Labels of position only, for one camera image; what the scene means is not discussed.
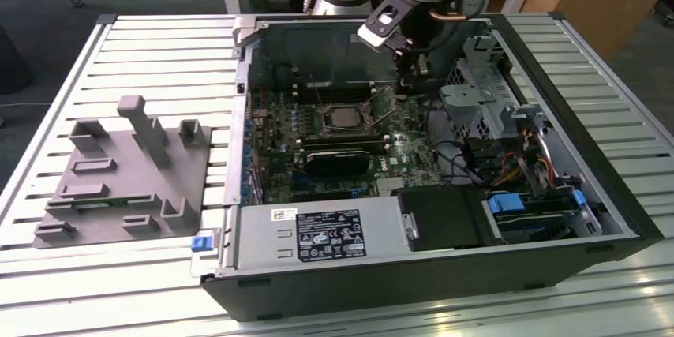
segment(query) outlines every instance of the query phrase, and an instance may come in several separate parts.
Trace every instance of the barcode sticker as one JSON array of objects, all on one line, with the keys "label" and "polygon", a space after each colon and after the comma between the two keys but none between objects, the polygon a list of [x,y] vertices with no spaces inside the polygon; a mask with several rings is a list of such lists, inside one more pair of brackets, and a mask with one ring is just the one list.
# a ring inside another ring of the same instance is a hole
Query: barcode sticker
[{"label": "barcode sticker", "polygon": [[273,221],[294,220],[298,215],[297,208],[275,208],[273,209]]}]

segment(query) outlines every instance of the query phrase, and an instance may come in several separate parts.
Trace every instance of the copper pipe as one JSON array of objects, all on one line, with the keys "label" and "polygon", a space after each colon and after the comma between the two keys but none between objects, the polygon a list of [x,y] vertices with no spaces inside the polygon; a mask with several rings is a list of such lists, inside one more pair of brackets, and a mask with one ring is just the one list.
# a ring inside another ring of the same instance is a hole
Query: copper pipe
[{"label": "copper pipe", "polygon": [[430,15],[435,20],[449,23],[457,23],[460,21],[466,21],[468,19],[466,15],[460,15],[458,13],[449,13],[447,15],[443,15],[435,11],[431,11]]}]

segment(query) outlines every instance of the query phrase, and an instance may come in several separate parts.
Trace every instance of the gray plastic base plate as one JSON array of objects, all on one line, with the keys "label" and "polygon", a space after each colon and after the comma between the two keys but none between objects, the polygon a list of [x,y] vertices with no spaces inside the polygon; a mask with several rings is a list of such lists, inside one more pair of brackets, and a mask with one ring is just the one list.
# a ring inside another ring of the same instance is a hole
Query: gray plastic base plate
[{"label": "gray plastic base plate", "polygon": [[211,129],[202,127],[205,143],[190,147],[179,128],[165,130],[171,164],[162,169],[141,149],[134,131],[95,136],[102,152],[86,156],[75,149],[36,229],[36,248],[197,233]]}]

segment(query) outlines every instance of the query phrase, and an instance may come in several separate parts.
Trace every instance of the gray plastic block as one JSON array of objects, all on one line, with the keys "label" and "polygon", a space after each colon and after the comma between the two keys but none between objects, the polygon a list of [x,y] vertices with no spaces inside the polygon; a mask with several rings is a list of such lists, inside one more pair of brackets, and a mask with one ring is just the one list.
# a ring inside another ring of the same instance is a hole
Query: gray plastic block
[{"label": "gray plastic block", "polygon": [[88,197],[104,197],[110,188],[103,183],[91,185],[66,185],[59,195],[68,199],[83,199]]},{"label": "gray plastic block", "polygon": [[72,172],[75,174],[86,174],[96,171],[113,171],[118,168],[118,164],[113,158],[82,159],[72,163]]},{"label": "gray plastic block", "polygon": [[181,140],[185,148],[201,148],[207,144],[199,120],[183,120],[179,126]]},{"label": "gray plastic block", "polygon": [[142,96],[123,96],[118,103],[118,113],[127,118],[137,130],[134,138],[138,145],[150,155],[159,169],[171,166],[165,144],[167,143],[167,134],[159,120],[149,118],[143,108],[146,99]]},{"label": "gray plastic block", "polygon": [[75,124],[68,138],[78,150],[84,156],[88,156],[103,153],[103,149],[98,144],[98,138],[102,137],[107,137],[107,132],[98,120],[86,120]]},{"label": "gray plastic block", "polygon": [[159,229],[159,224],[151,215],[125,216],[123,228],[130,234],[154,232]]},{"label": "gray plastic block", "polygon": [[67,170],[36,229],[36,248],[194,235],[199,228],[211,129],[197,120],[163,129],[141,96],[119,114],[134,130],[79,121]]},{"label": "gray plastic block", "polygon": [[42,241],[58,242],[70,240],[75,236],[76,232],[78,231],[71,224],[64,221],[56,221],[55,223],[42,223],[38,225],[35,236]]},{"label": "gray plastic block", "polygon": [[165,219],[171,228],[185,228],[198,221],[198,214],[186,198],[181,200],[181,208],[178,210],[173,206],[171,202],[165,199],[161,217]]}]

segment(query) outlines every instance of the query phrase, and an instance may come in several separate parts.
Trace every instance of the blue latch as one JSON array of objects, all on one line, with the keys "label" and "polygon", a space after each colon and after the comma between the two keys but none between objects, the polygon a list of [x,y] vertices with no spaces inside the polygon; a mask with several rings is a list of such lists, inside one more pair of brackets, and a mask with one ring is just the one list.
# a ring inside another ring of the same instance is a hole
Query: blue latch
[{"label": "blue latch", "polygon": [[488,201],[492,213],[524,211],[525,204],[517,193],[500,193]]},{"label": "blue latch", "polygon": [[582,208],[582,206],[586,205],[588,200],[580,189],[573,190],[573,198],[577,200],[578,207]]},{"label": "blue latch", "polygon": [[213,250],[213,236],[195,236],[193,238],[193,251],[207,252]]}]

